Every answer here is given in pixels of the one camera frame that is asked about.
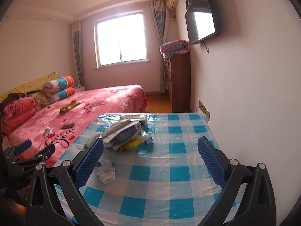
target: wall-mounted tv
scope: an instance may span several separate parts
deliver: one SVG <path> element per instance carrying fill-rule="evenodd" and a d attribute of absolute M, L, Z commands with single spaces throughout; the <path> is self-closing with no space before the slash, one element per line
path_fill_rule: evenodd
<path fill-rule="evenodd" d="M 185 18 L 190 44 L 197 44 L 217 35 L 209 0 L 192 0 L 186 9 Z"/>

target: curtain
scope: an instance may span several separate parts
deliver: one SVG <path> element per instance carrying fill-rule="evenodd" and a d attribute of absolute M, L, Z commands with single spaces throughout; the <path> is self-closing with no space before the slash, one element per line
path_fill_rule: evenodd
<path fill-rule="evenodd" d="M 81 86 L 84 86 L 82 73 L 82 26 L 79 21 L 72 25 L 72 40 L 79 83 Z"/>
<path fill-rule="evenodd" d="M 160 45 L 166 43 L 166 32 L 165 29 L 165 22 L 166 22 L 166 8 L 165 8 L 165 1 L 158 0 L 158 1 L 151 1 L 151 10 L 153 13 L 159 42 Z M 166 82 L 165 82 L 165 62 L 162 59 L 160 62 L 160 92 L 166 92 Z"/>

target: wall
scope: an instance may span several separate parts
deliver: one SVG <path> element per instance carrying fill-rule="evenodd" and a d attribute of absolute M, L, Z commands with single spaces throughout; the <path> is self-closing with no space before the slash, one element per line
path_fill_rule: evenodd
<path fill-rule="evenodd" d="M 145 36 L 148 46 L 149 62 L 109 65 L 97 69 L 94 26 L 101 19 L 120 13 L 144 9 Z M 159 39 L 149 2 L 138 3 L 127 7 L 98 13 L 82 22 L 82 43 L 84 62 L 84 82 L 86 89 L 97 89 L 113 86 L 139 84 L 146 92 L 160 90 L 160 60 Z"/>
<path fill-rule="evenodd" d="M 52 72 L 78 79 L 72 53 L 72 32 L 67 24 L 2 21 L 0 55 L 0 94 Z"/>
<path fill-rule="evenodd" d="M 179 28 L 177 21 L 173 21 L 172 18 L 172 10 L 169 11 L 169 26 L 166 28 L 168 30 L 167 33 L 167 42 L 180 39 Z"/>
<path fill-rule="evenodd" d="M 301 20 L 289 0 L 212 0 L 221 33 L 192 46 L 192 110 L 201 100 L 229 158 L 266 164 L 279 224 L 301 193 Z M 187 39 L 185 0 L 177 7 Z"/>

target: pink bed sheet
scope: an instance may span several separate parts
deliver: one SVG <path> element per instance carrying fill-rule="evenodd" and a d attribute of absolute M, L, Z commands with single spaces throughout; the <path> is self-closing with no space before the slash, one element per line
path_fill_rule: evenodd
<path fill-rule="evenodd" d="M 59 114 L 59 109 L 71 100 L 81 104 L 64 115 Z M 97 116 L 104 113 L 142 113 L 145 108 L 145 93 L 139 85 L 78 92 L 38 111 L 10 134 L 9 141 L 13 146 L 27 139 L 32 141 L 31 148 L 22 153 L 23 159 L 34 157 L 46 145 L 53 143 L 55 153 L 46 162 L 51 167 Z M 73 128 L 61 130 L 63 125 L 71 123 L 75 124 Z M 55 133 L 53 137 L 45 138 L 46 127 Z"/>

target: wooden dresser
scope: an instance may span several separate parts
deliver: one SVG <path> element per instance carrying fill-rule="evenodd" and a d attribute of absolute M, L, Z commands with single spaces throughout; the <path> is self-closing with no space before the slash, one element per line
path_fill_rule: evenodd
<path fill-rule="evenodd" d="M 175 54 L 167 61 L 166 76 L 173 113 L 190 112 L 190 53 Z"/>

